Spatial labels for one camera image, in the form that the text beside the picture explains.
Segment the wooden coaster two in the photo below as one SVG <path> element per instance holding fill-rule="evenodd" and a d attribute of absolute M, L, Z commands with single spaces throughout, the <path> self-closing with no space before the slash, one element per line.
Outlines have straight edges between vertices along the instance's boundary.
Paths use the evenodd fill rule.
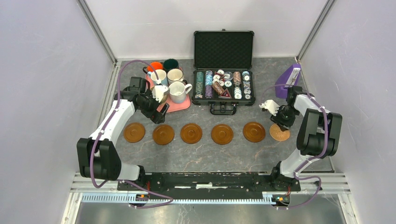
<path fill-rule="evenodd" d="M 159 125 L 152 133 L 153 140 L 158 145 L 167 145 L 175 137 L 174 129 L 169 125 Z"/>

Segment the white mug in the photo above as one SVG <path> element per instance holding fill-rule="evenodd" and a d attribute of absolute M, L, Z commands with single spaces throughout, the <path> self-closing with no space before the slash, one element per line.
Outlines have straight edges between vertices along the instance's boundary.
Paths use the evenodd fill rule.
<path fill-rule="evenodd" d="M 185 84 L 183 82 L 174 82 L 170 86 L 170 98 L 173 103 L 181 104 L 187 98 L 187 94 L 192 89 L 192 84 Z"/>

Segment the wooden coaster five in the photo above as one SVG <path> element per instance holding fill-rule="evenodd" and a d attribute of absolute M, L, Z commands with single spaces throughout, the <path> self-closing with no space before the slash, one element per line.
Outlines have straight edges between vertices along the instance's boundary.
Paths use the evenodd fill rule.
<path fill-rule="evenodd" d="M 266 137 L 264 127 L 258 122 L 248 122 L 243 127 L 243 136 L 246 140 L 257 143 Z"/>

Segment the wooden coaster one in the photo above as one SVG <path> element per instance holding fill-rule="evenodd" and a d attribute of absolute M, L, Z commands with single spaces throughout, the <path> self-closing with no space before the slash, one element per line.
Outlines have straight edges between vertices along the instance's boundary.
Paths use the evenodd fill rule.
<path fill-rule="evenodd" d="M 144 125 L 134 122 L 125 127 L 123 137 L 129 143 L 137 143 L 143 139 L 145 133 L 146 130 Z"/>

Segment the wooden coaster three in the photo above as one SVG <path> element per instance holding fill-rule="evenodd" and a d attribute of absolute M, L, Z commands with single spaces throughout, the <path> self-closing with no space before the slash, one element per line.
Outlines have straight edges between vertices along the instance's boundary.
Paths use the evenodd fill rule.
<path fill-rule="evenodd" d="M 182 127 L 180 131 L 181 139 L 187 144 L 198 143 L 202 138 L 203 132 L 199 125 L 189 123 Z"/>

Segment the wooden coaster four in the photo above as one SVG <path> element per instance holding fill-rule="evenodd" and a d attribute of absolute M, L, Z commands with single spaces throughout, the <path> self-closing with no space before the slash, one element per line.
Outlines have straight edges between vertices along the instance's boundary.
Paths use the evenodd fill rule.
<path fill-rule="evenodd" d="M 211 138 L 216 144 L 229 144 L 233 139 L 233 130 L 226 124 L 215 125 L 211 131 Z"/>

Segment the beige ceramic mug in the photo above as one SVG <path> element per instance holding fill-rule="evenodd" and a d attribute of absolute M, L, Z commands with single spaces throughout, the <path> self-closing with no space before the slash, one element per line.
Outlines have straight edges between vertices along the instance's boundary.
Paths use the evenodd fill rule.
<path fill-rule="evenodd" d="M 164 104 L 164 103 L 167 101 L 169 92 L 170 92 L 170 91 L 167 90 L 166 92 L 163 93 L 162 99 L 161 99 L 161 104 Z"/>

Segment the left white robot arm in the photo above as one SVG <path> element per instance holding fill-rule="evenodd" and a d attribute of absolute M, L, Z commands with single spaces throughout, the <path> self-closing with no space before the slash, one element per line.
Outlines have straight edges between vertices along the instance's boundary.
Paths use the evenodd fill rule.
<path fill-rule="evenodd" d="M 157 108 L 169 91 L 166 85 L 150 85 L 144 78 L 132 77 L 129 86 L 115 94 L 112 107 L 99 127 L 88 138 L 78 140 L 80 174 L 105 181 L 129 180 L 135 190 L 143 189 L 147 184 L 146 176 L 141 174 L 143 169 L 121 161 L 116 141 L 136 111 L 155 124 L 163 123 L 169 105 L 165 104 L 160 111 Z"/>

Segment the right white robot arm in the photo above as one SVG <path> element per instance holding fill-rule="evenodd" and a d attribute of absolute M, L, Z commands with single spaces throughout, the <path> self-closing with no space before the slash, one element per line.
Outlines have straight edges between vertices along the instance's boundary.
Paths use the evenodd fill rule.
<path fill-rule="evenodd" d="M 342 126 L 341 114 L 326 110 L 300 86 L 288 87 L 286 102 L 286 105 L 275 109 L 271 121 L 281 131 L 289 130 L 297 115 L 302 115 L 303 121 L 297 135 L 296 149 L 271 172 L 269 183 L 275 190 L 284 189 L 311 163 L 335 155 Z"/>

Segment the pink serving tray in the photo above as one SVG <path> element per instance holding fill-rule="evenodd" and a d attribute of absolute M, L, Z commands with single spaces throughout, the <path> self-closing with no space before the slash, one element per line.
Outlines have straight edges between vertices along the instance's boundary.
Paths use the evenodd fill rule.
<path fill-rule="evenodd" d="M 167 94 L 166 101 L 158 106 L 157 111 L 160 112 L 164 108 L 166 103 L 169 105 L 167 113 L 170 113 L 170 112 L 176 112 L 176 111 L 188 109 L 191 105 L 191 100 L 190 100 L 189 93 L 187 93 L 184 101 L 180 104 L 177 104 L 173 101 L 172 91 L 170 91 L 169 94 Z"/>

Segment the light blue mug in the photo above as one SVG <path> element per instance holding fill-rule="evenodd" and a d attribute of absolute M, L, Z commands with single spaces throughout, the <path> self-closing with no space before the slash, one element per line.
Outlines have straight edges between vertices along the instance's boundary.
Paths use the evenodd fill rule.
<path fill-rule="evenodd" d="M 167 80 L 167 73 L 162 69 L 148 72 L 148 76 L 154 84 L 162 84 L 166 86 L 169 85 Z"/>

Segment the orange mug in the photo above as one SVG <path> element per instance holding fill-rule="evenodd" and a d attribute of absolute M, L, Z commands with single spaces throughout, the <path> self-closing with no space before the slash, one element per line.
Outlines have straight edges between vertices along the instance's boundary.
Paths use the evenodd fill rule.
<path fill-rule="evenodd" d="M 149 72 L 153 72 L 155 70 L 162 70 L 163 64 L 161 62 L 151 62 L 149 66 L 143 67 L 143 72 L 148 74 Z"/>

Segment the purple metronome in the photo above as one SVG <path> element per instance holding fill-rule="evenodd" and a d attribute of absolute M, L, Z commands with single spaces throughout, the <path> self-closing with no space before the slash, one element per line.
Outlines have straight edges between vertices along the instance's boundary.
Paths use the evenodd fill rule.
<path fill-rule="evenodd" d="M 299 81 L 301 73 L 301 65 L 292 64 L 275 82 L 275 96 L 277 98 L 286 99 L 288 88 L 296 85 Z"/>

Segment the dark green mug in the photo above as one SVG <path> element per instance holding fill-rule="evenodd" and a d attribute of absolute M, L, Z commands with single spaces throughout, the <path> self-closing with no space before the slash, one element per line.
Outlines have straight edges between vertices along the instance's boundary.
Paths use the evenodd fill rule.
<path fill-rule="evenodd" d="M 176 59 L 170 58 L 163 62 L 163 69 L 166 72 L 168 72 L 172 69 L 178 69 L 178 68 L 179 68 L 179 62 Z"/>

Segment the black poker chip case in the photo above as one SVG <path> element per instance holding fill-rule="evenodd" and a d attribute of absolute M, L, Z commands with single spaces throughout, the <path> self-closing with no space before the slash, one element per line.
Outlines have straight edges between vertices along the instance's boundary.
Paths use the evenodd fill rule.
<path fill-rule="evenodd" d="M 234 115 L 255 103 L 253 31 L 195 31 L 191 101 L 212 115 Z"/>

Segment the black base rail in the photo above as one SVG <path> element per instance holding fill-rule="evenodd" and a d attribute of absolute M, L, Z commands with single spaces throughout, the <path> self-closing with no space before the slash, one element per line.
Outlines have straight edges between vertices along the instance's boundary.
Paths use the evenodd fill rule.
<path fill-rule="evenodd" d="M 151 199 L 161 194 L 173 199 L 260 199 L 263 192 L 278 194 L 298 192 L 296 179 L 278 180 L 260 172 L 192 172 L 146 173 L 135 181 L 151 191 Z"/>

